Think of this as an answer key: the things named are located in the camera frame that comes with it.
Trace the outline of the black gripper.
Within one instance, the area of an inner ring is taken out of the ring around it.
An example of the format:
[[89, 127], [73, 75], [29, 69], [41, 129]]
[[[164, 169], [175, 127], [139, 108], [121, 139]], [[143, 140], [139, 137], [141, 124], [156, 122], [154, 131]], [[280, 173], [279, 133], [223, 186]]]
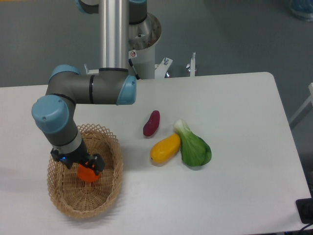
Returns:
[[52, 149], [50, 154], [55, 162], [61, 162], [67, 169], [71, 169], [74, 163], [82, 165], [84, 175], [99, 175], [105, 168], [102, 156], [100, 154], [90, 155], [83, 140], [73, 152], [61, 153], [57, 149]]

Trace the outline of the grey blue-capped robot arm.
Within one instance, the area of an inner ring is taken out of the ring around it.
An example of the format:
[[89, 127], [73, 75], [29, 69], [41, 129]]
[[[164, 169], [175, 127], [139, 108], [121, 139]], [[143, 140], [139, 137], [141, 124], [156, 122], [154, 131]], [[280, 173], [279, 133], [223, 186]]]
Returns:
[[99, 14], [101, 47], [97, 74], [81, 75], [69, 65], [57, 66], [45, 96], [32, 106], [37, 127], [52, 145], [56, 162], [71, 168], [78, 163], [98, 175], [105, 163], [89, 154], [73, 115], [77, 104], [130, 105], [136, 99], [136, 76], [129, 74], [129, 26], [147, 17], [144, 0], [78, 0], [78, 8]]

